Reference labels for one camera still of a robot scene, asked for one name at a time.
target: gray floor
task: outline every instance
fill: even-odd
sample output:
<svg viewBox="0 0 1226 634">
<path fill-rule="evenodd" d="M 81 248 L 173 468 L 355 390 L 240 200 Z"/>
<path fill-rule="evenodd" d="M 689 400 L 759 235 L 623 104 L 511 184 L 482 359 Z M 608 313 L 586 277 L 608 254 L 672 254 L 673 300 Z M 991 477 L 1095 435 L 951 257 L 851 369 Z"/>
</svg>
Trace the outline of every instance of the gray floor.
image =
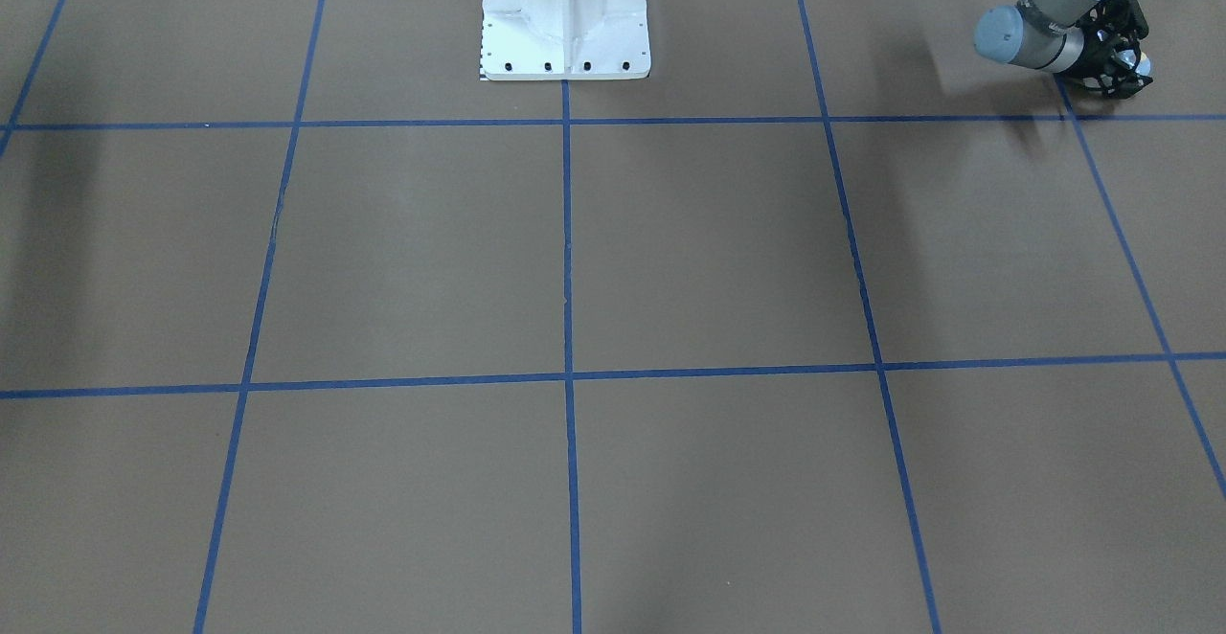
<svg viewBox="0 0 1226 634">
<path fill-rule="evenodd" d="M 0 632 L 1226 630 L 1226 0 L 649 1 L 0 0 Z"/>
</svg>

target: light blue joint cap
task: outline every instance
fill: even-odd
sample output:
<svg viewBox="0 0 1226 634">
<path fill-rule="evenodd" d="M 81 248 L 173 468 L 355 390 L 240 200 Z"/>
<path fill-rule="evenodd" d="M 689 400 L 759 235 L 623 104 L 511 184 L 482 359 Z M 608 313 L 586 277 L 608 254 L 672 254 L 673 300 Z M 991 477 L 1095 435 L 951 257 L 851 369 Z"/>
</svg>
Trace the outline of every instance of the light blue joint cap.
<svg viewBox="0 0 1226 634">
<path fill-rule="evenodd" d="M 1007 65 L 1021 50 L 1021 36 L 1026 25 L 1016 6 L 998 6 L 988 10 L 975 26 L 975 50 L 981 56 Z"/>
</svg>

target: gray robot arm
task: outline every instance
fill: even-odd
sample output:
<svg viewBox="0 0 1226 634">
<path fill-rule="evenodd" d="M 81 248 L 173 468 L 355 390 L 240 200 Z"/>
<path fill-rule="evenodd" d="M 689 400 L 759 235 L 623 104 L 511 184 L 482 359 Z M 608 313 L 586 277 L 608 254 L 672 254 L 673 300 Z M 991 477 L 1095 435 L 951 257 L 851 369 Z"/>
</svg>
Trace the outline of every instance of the gray robot arm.
<svg viewBox="0 0 1226 634">
<path fill-rule="evenodd" d="M 1076 81 L 1108 98 L 1128 98 L 1151 83 L 1140 50 L 1149 34 L 1137 0 L 1019 0 L 987 11 L 975 49 L 994 61 Z"/>
</svg>

